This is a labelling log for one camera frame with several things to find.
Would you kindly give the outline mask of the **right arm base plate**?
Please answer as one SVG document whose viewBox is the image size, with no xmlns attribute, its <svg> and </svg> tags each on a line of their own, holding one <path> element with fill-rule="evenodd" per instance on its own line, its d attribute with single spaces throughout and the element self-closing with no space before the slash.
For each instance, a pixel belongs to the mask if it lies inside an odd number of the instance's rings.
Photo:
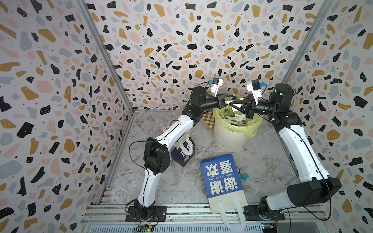
<svg viewBox="0 0 373 233">
<path fill-rule="evenodd" d="M 275 221 L 285 220 L 282 210 L 269 210 L 261 204 L 249 204 L 243 208 L 247 221 Z"/>
</svg>

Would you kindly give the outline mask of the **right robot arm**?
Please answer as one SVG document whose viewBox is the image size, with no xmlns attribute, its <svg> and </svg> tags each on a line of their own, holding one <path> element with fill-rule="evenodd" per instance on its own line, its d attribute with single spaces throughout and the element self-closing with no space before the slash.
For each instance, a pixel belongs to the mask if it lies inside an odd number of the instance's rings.
<svg viewBox="0 0 373 233">
<path fill-rule="evenodd" d="M 291 111 L 295 93 L 290 85 L 278 83 L 268 100 L 259 100 L 255 91 L 250 91 L 243 99 L 233 97 L 228 101 L 233 110 L 247 118 L 255 114 L 268 117 L 268 122 L 289 151 L 289 161 L 293 163 L 299 180 L 283 192 L 261 198 L 258 212 L 262 217 L 278 210 L 332 203 L 332 196 L 342 187 L 340 180 L 331 177 L 321 164 L 298 114 Z"/>
</svg>

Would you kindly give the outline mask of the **white receipt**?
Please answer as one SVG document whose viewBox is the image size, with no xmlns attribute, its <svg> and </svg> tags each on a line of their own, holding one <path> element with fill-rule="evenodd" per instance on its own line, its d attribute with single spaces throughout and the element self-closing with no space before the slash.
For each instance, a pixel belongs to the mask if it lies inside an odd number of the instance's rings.
<svg viewBox="0 0 373 233">
<path fill-rule="evenodd" d="M 237 101 L 237 104 L 238 104 L 238 106 L 237 106 L 237 107 L 234 107 L 234 108 L 236 108 L 236 109 L 241 109 L 243 103 L 241 103 L 241 101 Z"/>
</svg>

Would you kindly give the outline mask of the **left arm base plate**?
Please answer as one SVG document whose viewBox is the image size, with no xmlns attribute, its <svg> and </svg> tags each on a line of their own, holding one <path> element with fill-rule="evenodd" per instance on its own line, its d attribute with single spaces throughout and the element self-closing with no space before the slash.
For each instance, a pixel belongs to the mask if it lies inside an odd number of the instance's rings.
<svg viewBox="0 0 373 233">
<path fill-rule="evenodd" d="M 140 221 L 153 221 L 165 222 L 166 221 L 167 206 L 165 205 L 156 205 L 151 206 L 148 209 L 141 210 L 140 207 L 131 206 L 127 210 L 127 215 L 125 222 L 137 222 Z"/>
</svg>

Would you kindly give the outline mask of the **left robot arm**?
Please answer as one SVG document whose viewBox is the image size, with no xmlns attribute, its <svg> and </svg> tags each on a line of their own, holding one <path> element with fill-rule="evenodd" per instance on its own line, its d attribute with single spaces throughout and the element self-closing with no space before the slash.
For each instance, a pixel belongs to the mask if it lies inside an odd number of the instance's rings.
<svg viewBox="0 0 373 233">
<path fill-rule="evenodd" d="M 146 221 L 153 216 L 156 189 L 162 173 L 171 163 L 169 153 L 175 143 L 199 122 L 205 112 L 214 108 L 225 108 L 226 97 L 235 99 L 233 95 L 227 94 L 212 96 L 206 93 L 204 87 L 195 87 L 176 123 L 156 138 L 150 137 L 144 141 L 144 165 L 141 168 L 145 170 L 145 177 L 140 194 L 134 200 L 134 210 L 138 220 Z"/>
</svg>

